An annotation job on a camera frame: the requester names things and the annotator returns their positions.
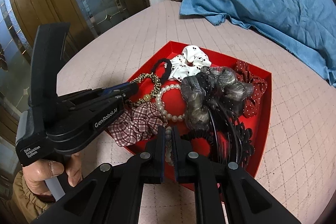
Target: red tray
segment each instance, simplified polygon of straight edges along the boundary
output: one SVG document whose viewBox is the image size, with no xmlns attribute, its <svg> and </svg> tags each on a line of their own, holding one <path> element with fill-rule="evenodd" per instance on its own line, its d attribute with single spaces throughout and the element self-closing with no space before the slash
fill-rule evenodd
<svg viewBox="0 0 336 224">
<path fill-rule="evenodd" d="M 161 58 L 168 58 L 172 59 L 178 54 L 182 53 L 183 48 L 187 46 L 187 44 L 180 43 L 180 42 L 174 42 L 169 41 L 166 45 L 164 45 L 156 54 L 154 54 L 141 68 L 137 70 L 136 73 L 134 73 L 130 79 L 133 80 L 134 78 L 138 77 L 141 73 L 149 73 L 150 70 L 153 68 L 154 64 Z M 211 66 L 226 66 L 231 67 L 236 64 L 237 60 L 234 57 L 214 52 L 211 50 L 207 50 L 206 48 L 201 48 L 205 54 L 208 55 L 209 60 L 212 62 Z M 253 156 L 251 156 L 249 164 L 247 165 L 246 171 L 253 177 L 255 177 L 259 164 L 261 161 L 261 157 L 263 155 L 263 151 L 266 144 L 267 139 L 267 132 L 269 127 L 269 119 L 270 119 L 270 112 L 271 112 L 271 101 L 272 101 L 272 74 L 266 70 L 263 70 L 259 67 L 256 67 L 252 64 L 250 64 L 250 71 L 254 75 L 260 76 L 264 80 L 267 81 L 267 89 L 264 93 L 262 100 L 261 100 L 261 109 L 258 112 L 258 114 L 252 118 L 245 118 L 241 116 L 239 120 L 241 122 L 244 122 L 245 128 L 251 128 L 253 132 L 252 136 L 252 144 L 255 148 L 255 153 Z M 163 64 L 161 64 L 157 70 L 156 74 L 158 76 L 161 76 L 164 72 Z M 170 84 L 179 84 L 178 81 L 167 81 L 164 83 L 164 86 L 170 85 Z M 139 98 L 142 98 L 145 94 L 149 93 L 153 88 L 152 81 L 150 79 L 146 79 L 143 81 L 139 86 L 139 92 L 131 98 L 131 100 L 137 100 Z M 184 113 L 185 109 L 185 102 L 182 99 L 181 92 L 179 90 L 170 90 L 166 92 L 162 96 L 162 101 L 165 103 L 165 109 L 168 111 L 168 113 L 171 113 L 172 115 L 181 115 Z M 185 126 L 184 122 L 177 122 L 177 123 L 168 123 L 168 125 L 174 125 L 176 124 L 179 132 L 181 135 L 188 133 L 188 129 Z M 133 154 L 141 153 L 144 151 L 144 148 L 146 146 L 148 140 L 146 141 L 140 141 L 134 145 L 126 147 L 127 150 L 129 150 Z M 202 155 L 207 155 L 209 153 L 209 144 L 206 140 L 203 139 L 196 139 L 192 141 L 193 150 L 198 152 Z M 165 177 L 175 180 L 174 178 L 174 169 L 172 166 L 169 166 L 167 163 L 165 163 Z"/>
</svg>

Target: blue cloth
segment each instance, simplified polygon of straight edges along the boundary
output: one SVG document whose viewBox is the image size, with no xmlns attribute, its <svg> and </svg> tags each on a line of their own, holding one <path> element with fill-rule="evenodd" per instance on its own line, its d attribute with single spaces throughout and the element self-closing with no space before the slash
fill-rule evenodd
<svg viewBox="0 0 336 224">
<path fill-rule="evenodd" d="M 332 0 L 183 0 L 181 15 L 233 24 L 285 47 L 336 87 L 336 7 Z"/>
</svg>

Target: pearl bracelet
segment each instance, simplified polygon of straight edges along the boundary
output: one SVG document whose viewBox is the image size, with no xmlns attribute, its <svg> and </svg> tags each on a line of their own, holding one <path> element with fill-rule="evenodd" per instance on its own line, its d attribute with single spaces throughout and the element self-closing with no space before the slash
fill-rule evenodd
<svg viewBox="0 0 336 224">
<path fill-rule="evenodd" d="M 163 116 L 167 118 L 167 120 L 172 120 L 172 122 L 177 122 L 177 121 L 183 122 L 184 114 L 179 115 L 179 116 L 176 116 L 176 115 L 173 116 L 172 114 L 168 113 L 167 110 L 165 110 L 162 104 L 162 95 L 166 93 L 168 90 L 173 90 L 173 89 L 181 90 L 181 86 L 179 84 L 176 84 L 176 85 L 171 84 L 171 85 L 167 85 L 164 88 L 162 88 L 160 92 L 156 95 L 155 104 L 156 104 L 157 109 L 161 112 Z"/>
</svg>

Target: hand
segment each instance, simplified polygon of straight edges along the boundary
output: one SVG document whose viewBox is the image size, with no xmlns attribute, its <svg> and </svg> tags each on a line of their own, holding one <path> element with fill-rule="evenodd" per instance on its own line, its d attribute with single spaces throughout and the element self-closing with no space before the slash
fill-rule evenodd
<svg viewBox="0 0 336 224">
<path fill-rule="evenodd" d="M 28 188 L 36 195 L 51 195 L 44 180 L 58 176 L 64 172 L 64 166 L 56 161 L 38 160 L 31 165 L 22 168 Z M 68 174 L 68 182 L 75 187 L 82 180 L 82 160 L 80 154 L 71 155 L 66 163 L 65 171 Z"/>
</svg>

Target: black hair tie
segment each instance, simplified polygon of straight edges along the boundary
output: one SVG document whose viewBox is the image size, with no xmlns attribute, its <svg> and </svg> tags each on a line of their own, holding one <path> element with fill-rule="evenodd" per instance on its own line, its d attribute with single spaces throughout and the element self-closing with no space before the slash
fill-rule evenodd
<svg viewBox="0 0 336 224">
<path fill-rule="evenodd" d="M 152 68 L 152 70 L 151 70 L 152 73 L 155 73 L 157 67 L 158 67 L 162 62 L 167 63 L 167 67 L 165 68 L 165 72 L 164 72 L 164 74 L 162 74 L 162 76 L 161 76 L 161 78 L 160 78 L 160 82 L 161 82 L 161 84 L 163 84 L 165 81 L 167 81 L 169 75 L 171 74 L 172 64 L 171 64 L 170 60 L 167 59 L 167 58 L 161 58 L 160 60 L 158 60 L 158 61 L 155 63 L 155 65 L 153 66 L 153 68 Z"/>
</svg>

